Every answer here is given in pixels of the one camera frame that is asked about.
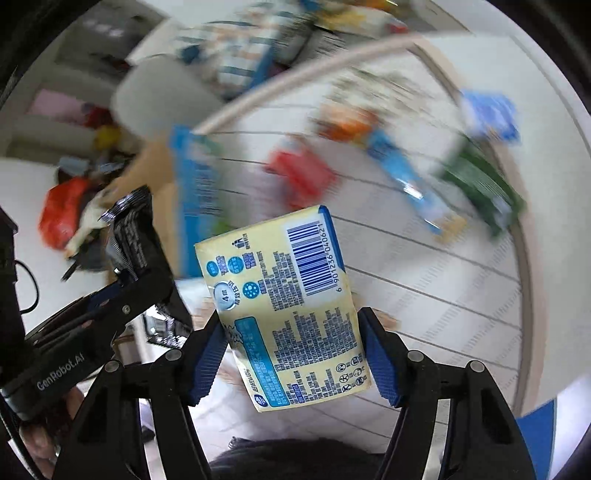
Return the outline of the person's left hand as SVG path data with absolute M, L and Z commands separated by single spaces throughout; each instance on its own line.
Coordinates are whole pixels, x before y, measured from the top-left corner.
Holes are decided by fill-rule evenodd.
M 66 409 L 69 418 L 73 419 L 84 400 L 82 391 L 73 387 L 64 395 L 59 411 Z M 57 446 L 53 437 L 41 425 L 29 425 L 19 430 L 27 451 L 45 479 L 51 479 L 57 459 Z

